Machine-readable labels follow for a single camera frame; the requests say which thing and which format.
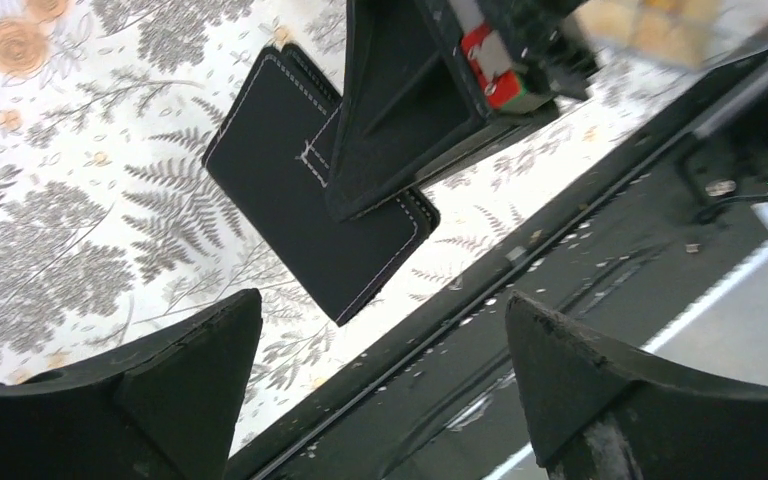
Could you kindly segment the black leather card holder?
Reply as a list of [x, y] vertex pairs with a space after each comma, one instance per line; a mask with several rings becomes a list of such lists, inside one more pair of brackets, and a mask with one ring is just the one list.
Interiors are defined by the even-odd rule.
[[263, 48], [202, 164], [314, 302], [344, 325], [439, 226], [408, 189], [357, 220], [328, 213], [342, 98], [295, 43]]

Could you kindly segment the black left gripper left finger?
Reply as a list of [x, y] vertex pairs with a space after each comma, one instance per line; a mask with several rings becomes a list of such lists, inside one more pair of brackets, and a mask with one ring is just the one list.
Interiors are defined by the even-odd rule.
[[219, 479], [262, 328], [255, 289], [0, 383], [0, 479]]

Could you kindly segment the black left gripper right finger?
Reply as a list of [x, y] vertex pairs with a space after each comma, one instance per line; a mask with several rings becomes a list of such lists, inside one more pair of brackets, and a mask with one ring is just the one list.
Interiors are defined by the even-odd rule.
[[649, 354], [521, 294], [505, 325], [553, 479], [768, 479], [768, 386]]

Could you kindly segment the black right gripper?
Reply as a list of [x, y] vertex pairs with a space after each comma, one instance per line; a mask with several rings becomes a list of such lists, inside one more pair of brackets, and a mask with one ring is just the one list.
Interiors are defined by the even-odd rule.
[[338, 221], [433, 183], [588, 99], [577, 1], [349, 1], [326, 205]]

